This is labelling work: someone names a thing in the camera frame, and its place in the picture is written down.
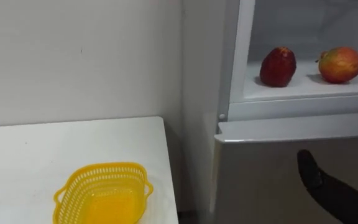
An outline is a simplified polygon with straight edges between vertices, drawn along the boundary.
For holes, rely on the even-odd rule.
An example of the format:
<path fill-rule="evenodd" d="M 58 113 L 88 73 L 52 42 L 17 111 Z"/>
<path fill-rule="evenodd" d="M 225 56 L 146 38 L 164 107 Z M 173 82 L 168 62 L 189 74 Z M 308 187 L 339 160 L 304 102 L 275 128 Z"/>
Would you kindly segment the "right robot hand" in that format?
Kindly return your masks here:
<path fill-rule="evenodd" d="M 297 152 L 298 172 L 309 195 L 343 224 L 358 224 L 358 191 L 325 173 L 312 153 Z"/>

